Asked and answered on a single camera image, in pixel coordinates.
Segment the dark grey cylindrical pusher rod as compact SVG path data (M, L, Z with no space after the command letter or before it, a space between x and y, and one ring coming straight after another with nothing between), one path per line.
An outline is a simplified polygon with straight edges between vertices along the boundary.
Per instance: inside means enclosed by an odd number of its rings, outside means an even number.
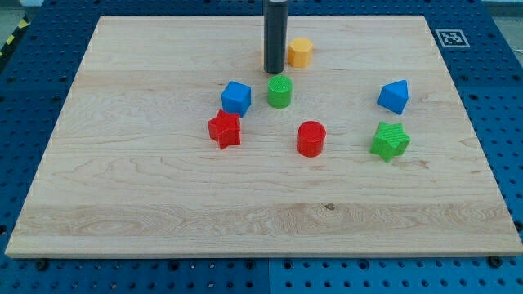
M288 20L288 0L265 0L264 16L264 70L279 74L284 69Z

